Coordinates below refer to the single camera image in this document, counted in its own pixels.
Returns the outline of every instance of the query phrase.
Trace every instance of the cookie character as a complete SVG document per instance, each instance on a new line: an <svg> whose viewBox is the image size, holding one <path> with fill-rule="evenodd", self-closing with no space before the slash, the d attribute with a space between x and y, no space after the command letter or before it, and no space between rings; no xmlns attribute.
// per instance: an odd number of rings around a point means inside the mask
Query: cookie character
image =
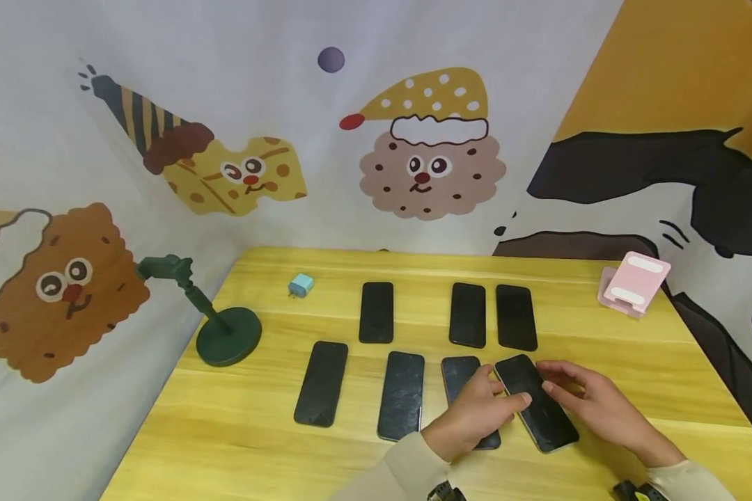
<svg viewBox="0 0 752 501"><path fill-rule="evenodd" d="M149 296L103 204L0 225L0 358L25 379L52 378Z"/></svg>
<svg viewBox="0 0 752 501"><path fill-rule="evenodd" d="M111 77L79 73L90 90L106 102L143 157L145 168L163 175L174 194L196 214L224 212L244 216L260 196L279 201L306 196L301 164L292 144L274 137L249 139L232 152L203 123L187 122L161 109Z"/></svg>
<svg viewBox="0 0 752 501"><path fill-rule="evenodd" d="M462 67L417 74L383 91L340 121L392 120L361 159L360 189L376 209L431 221L467 214L496 194L507 172L499 142L488 136L487 91Z"/></svg>

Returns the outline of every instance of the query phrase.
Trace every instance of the cartoon mouth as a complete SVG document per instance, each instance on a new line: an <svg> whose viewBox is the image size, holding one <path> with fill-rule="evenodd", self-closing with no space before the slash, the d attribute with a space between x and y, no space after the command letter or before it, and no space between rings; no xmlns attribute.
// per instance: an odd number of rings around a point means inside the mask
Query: cartoon mouth
<svg viewBox="0 0 752 501"><path fill-rule="evenodd" d="M89 306L90 301L92 301L92 294L87 294L86 297L84 297L84 302L80 305L76 305L74 301L71 302L70 306L67 308L67 320L70 320L70 318L73 317L73 313L85 310L86 306Z"/></svg>
<svg viewBox="0 0 752 501"><path fill-rule="evenodd" d="M418 193L425 193L425 192L431 190L431 186L427 186L427 188L425 188L425 189L419 188L419 186L420 186L420 184L415 183L415 185L412 188L409 189L409 192L412 193L412 191L418 191Z"/></svg>
<svg viewBox="0 0 752 501"><path fill-rule="evenodd" d="M262 183L259 185L259 188L254 188L253 186L248 186L248 188L245 188L245 195L248 195L251 191L260 191L261 189L265 188L266 183Z"/></svg>

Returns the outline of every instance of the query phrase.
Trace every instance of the wrist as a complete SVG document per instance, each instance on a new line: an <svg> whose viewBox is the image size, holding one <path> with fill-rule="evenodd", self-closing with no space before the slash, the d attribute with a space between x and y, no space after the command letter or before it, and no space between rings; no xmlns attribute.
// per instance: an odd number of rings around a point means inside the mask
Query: wrist
<svg viewBox="0 0 752 501"><path fill-rule="evenodd" d="M675 443L656 430L638 446L628 448L646 468L667 468L686 460Z"/></svg>
<svg viewBox="0 0 752 501"><path fill-rule="evenodd" d="M438 417L428 427L423 428L421 436L432 452L446 463L451 463L457 456L465 452L464 441L460 439L460 434L443 419L443 416Z"/></svg>

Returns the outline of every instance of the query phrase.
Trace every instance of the smartphone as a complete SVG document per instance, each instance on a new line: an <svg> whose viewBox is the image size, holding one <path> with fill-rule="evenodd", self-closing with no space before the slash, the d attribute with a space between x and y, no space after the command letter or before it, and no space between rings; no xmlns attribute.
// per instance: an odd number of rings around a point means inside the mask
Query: smartphone
<svg viewBox="0 0 752 501"><path fill-rule="evenodd" d="M413 431L420 431L422 401L423 357L392 351L387 356L378 436L398 442Z"/></svg>
<svg viewBox="0 0 752 501"><path fill-rule="evenodd" d="M477 357L448 357L440 362L440 368L443 369L443 385L446 389L446 400L448 405L454 402L457 395L460 394L462 386L471 376L476 373L482 364ZM501 446L501 436L498 429L477 444L477 450L498 449Z"/></svg>
<svg viewBox="0 0 752 501"><path fill-rule="evenodd" d="M543 376L529 357L518 355L502 360L494 365L494 371L509 395L525 391L531 396L531 404L520 412L520 416L540 452L554 452L577 442L577 428L560 404L540 386Z"/></svg>
<svg viewBox="0 0 752 501"><path fill-rule="evenodd" d="M393 284L365 283L362 285L359 342L393 342Z"/></svg>
<svg viewBox="0 0 752 501"><path fill-rule="evenodd" d="M466 347L485 348L485 287L456 283L451 288L448 339Z"/></svg>
<svg viewBox="0 0 752 501"><path fill-rule="evenodd" d="M496 318L502 347L535 351L538 332L531 309L531 292L515 285L496 286Z"/></svg>
<svg viewBox="0 0 752 501"><path fill-rule="evenodd" d="M324 428L334 423L346 359L346 344L328 341L315 343L292 415L295 422Z"/></svg>

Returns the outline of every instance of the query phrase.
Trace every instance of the pink phone stand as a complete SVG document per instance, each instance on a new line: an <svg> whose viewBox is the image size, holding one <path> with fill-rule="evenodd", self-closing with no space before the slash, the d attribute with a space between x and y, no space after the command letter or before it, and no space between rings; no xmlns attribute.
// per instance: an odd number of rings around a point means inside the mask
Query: pink phone stand
<svg viewBox="0 0 752 501"><path fill-rule="evenodd" d="M602 270L598 300L613 310L640 318L670 270L671 264L630 251L618 269Z"/></svg>

